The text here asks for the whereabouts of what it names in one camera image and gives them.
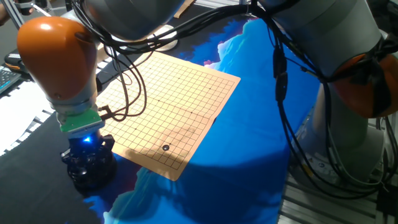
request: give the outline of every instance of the black cable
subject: black cable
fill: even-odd
[[[124,55],[125,57],[126,57],[126,55],[129,55],[129,54],[140,54],[140,53],[145,53],[145,52],[153,52],[154,50],[156,50],[160,47],[163,47],[164,45],[167,45],[168,43],[170,43],[176,39],[181,39],[181,38],[187,37],[189,35],[193,35],[193,34],[199,32],[200,30],[204,29],[208,25],[210,25],[220,19],[224,19],[225,17],[229,17],[229,16],[232,16],[235,14],[243,14],[243,13],[246,13],[248,11],[248,9],[250,9],[250,12],[253,15],[261,18],[267,24],[267,26],[270,27],[271,30],[273,31],[274,38],[275,38],[275,45],[272,43],[272,41],[271,41],[271,43],[273,44],[274,47],[277,47],[280,50],[280,52],[283,53],[283,51],[284,51],[283,44],[285,44],[302,62],[304,62],[308,67],[310,67],[310,69],[313,70],[312,73],[314,75],[316,75],[320,80],[326,80],[325,77],[322,75],[322,73],[317,69],[317,67],[315,67],[311,61],[309,61],[309,59],[306,57],[306,55],[303,53],[303,51],[300,50],[297,46],[295,46],[294,43],[292,43],[292,41],[289,38],[287,38],[279,30],[278,26],[272,20],[270,15],[268,15],[268,13],[266,13],[260,7],[254,6],[254,3],[257,3],[257,1],[252,1],[252,4],[250,7],[248,7],[248,6],[226,6],[226,7],[214,9],[212,11],[206,12],[202,15],[195,17],[195,18],[183,23],[182,25],[179,25],[178,27],[176,27],[168,32],[163,33],[162,35],[153,37],[151,39],[142,40],[139,42],[129,43],[127,46],[126,46],[125,42],[119,42],[119,41],[113,40],[109,33],[107,33],[102,28],[97,27],[95,25],[95,23],[93,21],[91,21],[87,15],[85,15],[85,12],[83,10],[83,0],[76,0],[73,3],[73,8],[75,9],[76,15],[79,17],[79,19],[83,20],[82,23],[88,27],[88,30],[93,35],[95,35],[97,37],[97,39],[99,39],[104,45],[111,47],[115,54],[117,51],[117,52],[121,53],[122,55]],[[161,39],[162,37],[165,37],[166,35],[169,35],[175,31],[178,31],[177,35],[175,37],[172,37],[169,39]],[[116,64],[118,65],[118,70],[121,72],[120,63],[121,62],[118,61],[117,57],[116,57]],[[138,116],[138,115],[142,114],[143,111],[145,110],[147,96],[146,96],[146,88],[145,88],[144,80],[143,80],[141,74],[139,73],[139,70],[136,68],[136,66],[134,64],[132,64],[132,66],[134,67],[137,74],[139,75],[139,78],[141,79],[141,82],[143,85],[144,97],[145,97],[144,109],[138,114],[128,114],[128,112],[126,112],[126,111],[128,111],[128,107],[129,107],[129,105],[131,105],[131,103],[128,103],[128,96],[127,96],[126,97],[126,107],[119,109],[112,113],[114,119],[116,119],[115,116],[119,116],[119,115],[123,115],[123,119],[127,116]],[[123,79],[123,74],[121,74],[121,81],[123,83],[124,89],[126,89],[126,84]],[[289,128],[289,131],[291,132],[293,138],[295,139],[294,132],[292,131],[290,124],[287,121],[286,115],[284,114],[283,104],[281,103],[280,105],[282,105],[282,107],[280,107],[280,114],[281,114],[282,123],[284,125],[285,135],[287,137],[289,146],[291,146],[291,149],[294,151],[294,149],[292,148],[292,143],[289,141],[290,138],[289,138],[289,133],[287,132],[287,128]],[[117,112],[120,112],[121,110],[125,110],[125,113],[117,114]],[[329,140],[329,136],[328,136],[328,132],[329,132],[328,127],[330,127],[331,117],[330,117],[330,110],[327,110],[327,111],[325,114],[326,115],[325,122],[326,122],[326,146],[328,147],[330,145],[330,140]],[[396,146],[396,144],[395,144],[395,145],[393,145],[393,148],[394,148],[393,151],[395,154],[395,158],[396,158],[396,160],[398,160],[396,157],[398,146]],[[331,162],[330,164],[332,167],[335,167],[334,162]],[[335,172],[337,174],[340,173],[340,171],[338,170],[337,167],[335,167],[335,170],[336,170]],[[331,195],[322,189],[321,189],[321,191],[327,195]],[[356,194],[362,194],[362,195],[356,196],[356,197],[363,197],[363,195],[365,195],[365,194],[372,194],[372,192],[356,192],[356,191],[352,191],[352,192],[356,193]]]
[[[381,130],[381,119],[380,118],[376,118],[376,129]]]
[[[128,92],[127,92],[126,84],[124,82],[123,72],[122,72],[122,69],[120,67],[118,57],[115,57],[115,60],[116,60],[116,65],[118,66],[118,71],[120,73],[120,80],[122,82],[122,87],[123,87],[123,92],[124,92],[124,99],[126,100],[126,107],[124,109],[124,114],[123,114],[121,119],[118,119],[115,116],[113,116],[113,119],[115,121],[121,122],[121,121],[124,121],[127,118],[127,115],[129,114],[129,107],[127,106],[129,104],[129,95],[128,95]]]

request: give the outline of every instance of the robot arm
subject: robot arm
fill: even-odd
[[[373,57],[370,52],[379,50],[381,33],[365,0],[259,2],[326,78],[349,70],[363,58]],[[108,146],[112,145],[109,143],[111,137],[101,137],[98,131],[104,126],[104,121],[98,116],[95,105],[95,45],[98,40],[94,36],[101,38],[106,33],[126,43],[141,43],[140,40],[165,24],[182,3],[183,0],[84,0],[81,5],[83,16],[93,24],[85,24],[85,21],[85,27],[75,19],[40,17],[21,27],[17,38],[21,58],[56,110],[61,130],[68,134],[71,149],[63,157],[73,158],[69,160],[68,171],[71,177],[80,178],[74,179],[75,183],[89,185],[96,182],[90,178],[90,181],[87,180],[98,170],[94,168],[96,166],[81,162],[85,159],[93,161],[81,154],[84,152],[82,148],[87,147],[83,142],[94,139],[95,148],[102,149],[105,138]],[[243,9],[220,14],[226,17],[245,13],[249,8]],[[91,27],[104,32],[92,35],[93,30],[89,31]],[[378,68],[382,70],[381,75],[391,92],[391,104],[378,114],[385,116],[398,110],[398,63],[388,54],[378,59]],[[375,94],[371,84],[357,86],[351,83],[351,78],[334,83],[336,92],[356,114],[373,117]],[[106,152],[97,159],[109,158],[110,149]]]
[[[109,33],[135,41],[168,22],[182,3],[183,0],[86,0],[85,11]],[[112,136],[100,135],[105,121],[95,104],[98,40],[77,21],[63,17],[32,19],[19,29],[17,46],[69,139],[70,149],[61,154],[69,176],[76,187],[92,189],[110,179],[116,162],[111,152]]]

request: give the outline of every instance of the blue cloth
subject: blue cloth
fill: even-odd
[[[247,22],[243,34],[220,44],[218,52],[221,62],[211,66],[241,81],[188,166],[176,182],[141,168],[134,191],[119,195],[104,212],[105,223],[276,222],[290,152],[275,101],[265,23]],[[286,56],[296,59],[289,50]],[[284,105],[297,130],[319,82],[292,63],[288,74]],[[131,163],[118,160],[119,168]]]

